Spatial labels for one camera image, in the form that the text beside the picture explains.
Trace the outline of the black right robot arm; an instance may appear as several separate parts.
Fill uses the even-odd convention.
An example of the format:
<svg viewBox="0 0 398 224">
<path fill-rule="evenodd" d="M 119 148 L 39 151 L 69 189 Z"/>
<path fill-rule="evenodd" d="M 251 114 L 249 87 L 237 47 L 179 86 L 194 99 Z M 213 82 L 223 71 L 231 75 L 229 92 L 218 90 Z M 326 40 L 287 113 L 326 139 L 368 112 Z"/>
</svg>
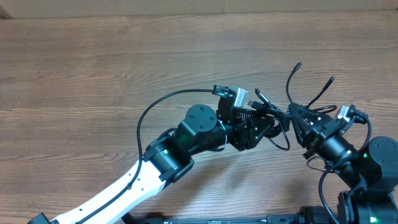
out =
<svg viewBox="0 0 398 224">
<path fill-rule="evenodd" d="M 355 105 L 343 105 L 334 118 L 297 103 L 289 105 L 297 142 L 307 151 L 307 161 L 325 163 L 318 183 L 324 210 L 309 213 L 306 221 L 327 223 L 397 223 L 397 205 L 393 190 L 397 186 L 397 141 L 371 137 L 371 122 Z M 364 144 L 356 149 L 344 138 L 354 124 L 367 126 Z M 323 183 L 329 173 L 336 174 L 348 187 L 338 195 L 337 213 L 327 205 Z"/>
</svg>

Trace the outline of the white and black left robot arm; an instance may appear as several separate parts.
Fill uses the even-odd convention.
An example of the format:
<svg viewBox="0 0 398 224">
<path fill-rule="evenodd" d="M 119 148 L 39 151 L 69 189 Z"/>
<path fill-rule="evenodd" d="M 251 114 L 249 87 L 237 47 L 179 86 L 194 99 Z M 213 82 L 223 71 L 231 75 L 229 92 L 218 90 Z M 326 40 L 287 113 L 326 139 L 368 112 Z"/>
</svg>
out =
<svg viewBox="0 0 398 224">
<path fill-rule="evenodd" d="M 116 223 L 134 207 L 183 177 L 194 164 L 193 155 L 254 148 L 274 121 L 248 112 L 234 125 L 223 124 L 207 105 L 194 105 L 177 128 L 170 128 L 150 143 L 142 160 L 120 179 L 77 208 L 49 220 L 43 213 L 31 223 Z"/>
</svg>

